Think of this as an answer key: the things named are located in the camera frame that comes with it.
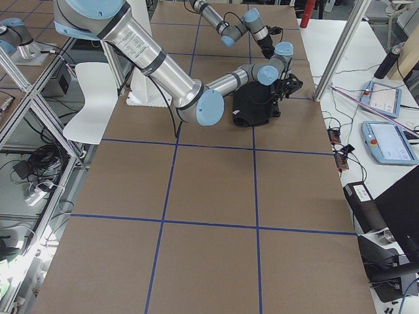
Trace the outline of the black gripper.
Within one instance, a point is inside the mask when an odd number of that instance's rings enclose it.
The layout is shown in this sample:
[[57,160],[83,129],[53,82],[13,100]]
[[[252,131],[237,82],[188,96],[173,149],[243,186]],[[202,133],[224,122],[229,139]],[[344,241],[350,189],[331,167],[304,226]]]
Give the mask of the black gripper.
[[293,87],[292,74],[286,75],[285,78],[276,80],[270,86],[270,116],[271,117],[280,117],[281,110],[278,105],[279,98],[289,98],[291,95],[291,90]]
[[266,59],[270,59],[274,55],[274,46],[270,34],[266,35],[262,39],[258,39],[257,44]]

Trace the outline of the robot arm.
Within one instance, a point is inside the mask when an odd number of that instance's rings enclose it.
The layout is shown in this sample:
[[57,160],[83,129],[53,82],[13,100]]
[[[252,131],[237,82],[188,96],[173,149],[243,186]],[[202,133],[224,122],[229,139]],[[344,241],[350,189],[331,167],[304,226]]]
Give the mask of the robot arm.
[[282,29],[268,26],[256,8],[239,17],[233,12],[226,12],[221,16],[207,1],[189,1],[189,5],[216,30],[225,46],[234,46],[243,36],[250,33],[266,59],[274,55],[271,35],[281,33]]
[[191,1],[217,31],[225,46],[231,47],[246,33],[259,45],[266,63],[242,65],[237,70],[205,85],[192,79],[133,17],[127,1],[55,1],[54,23],[58,33],[78,39],[101,40],[114,46],[141,73],[172,97],[178,117],[184,122],[212,126],[223,116],[224,96],[250,82],[280,89],[289,97],[301,87],[291,73],[293,45],[273,44],[276,28],[268,27],[256,8],[248,10],[230,25],[206,1]]

